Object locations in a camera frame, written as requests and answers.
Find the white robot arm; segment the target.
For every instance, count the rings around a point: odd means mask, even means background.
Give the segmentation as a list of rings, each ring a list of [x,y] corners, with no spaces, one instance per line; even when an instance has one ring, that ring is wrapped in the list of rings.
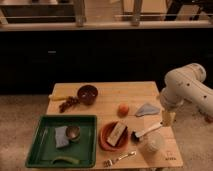
[[[198,63],[169,71],[159,94],[161,105],[171,111],[187,100],[198,107],[207,123],[213,123],[213,89],[204,84],[205,79],[206,70]]]

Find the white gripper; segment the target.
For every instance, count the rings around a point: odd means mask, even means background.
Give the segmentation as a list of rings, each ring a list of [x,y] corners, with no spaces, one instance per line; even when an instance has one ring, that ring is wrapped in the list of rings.
[[[162,107],[165,109],[162,111],[162,124],[164,127],[168,127],[170,121],[170,126],[172,126],[175,121],[176,113],[170,112],[169,115],[168,111],[172,111],[182,106],[184,100],[181,97],[175,95],[169,88],[162,89],[159,95],[159,100]]]

